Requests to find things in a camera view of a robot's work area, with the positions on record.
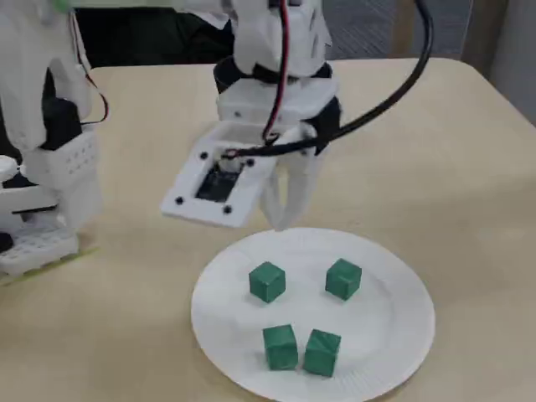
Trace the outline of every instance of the green cube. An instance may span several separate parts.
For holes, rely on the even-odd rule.
[[[263,330],[266,361],[270,370],[293,370],[298,365],[298,346],[292,325]]]
[[[363,270],[346,260],[339,260],[329,269],[326,291],[344,301],[348,300],[361,286]]]
[[[250,273],[251,294],[266,303],[272,303],[285,290],[285,272],[270,262],[265,262]]]
[[[308,373],[332,377],[337,363],[341,337],[313,330],[307,342],[303,369]]]

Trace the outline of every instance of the table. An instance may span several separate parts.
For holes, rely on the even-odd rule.
[[[382,100],[413,65],[336,63],[346,118]],[[112,105],[99,129],[105,208],[85,230],[99,249],[0,289],[2,400],[261,400],[204,357],[189,308],[204,266],[265,221],[257,214],[245,229],[214,229],[158,211],[216,120],[211,67],[94,76]],[[535,154],[534,127],[475,70],[445,59],[396,109],[331,147],[301,225],[378,241],[415,268],[436,304],[429,358],[383,401],[532,399]]]

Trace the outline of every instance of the paper plate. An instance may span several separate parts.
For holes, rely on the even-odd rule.
[[[361,289],[346,302],[326,293],[326,273],[339,258],[363,268]],[[270,261],[286,272],[286,292],[266,305],[249,293],[248,274]],[[255,234],[206,267],[193,293],[199,346],[227,377],[280,402],[355,402],[404,383],[430,351],[436,316],[419,277],[375,243],[325,229]],[[271,372],[262,329],[292,324],[301,358],[312,329],[343,337],[331,379]]]

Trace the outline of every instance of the gray carpet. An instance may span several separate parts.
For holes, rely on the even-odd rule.
[[[471,0],[427,0],[435,19],[435,55],[458,58]],[[331,59],[388,57],[393,39],[396,0],[324,0],[332,31]],[[422,32],[415,24],[411,55],[419,53]]]

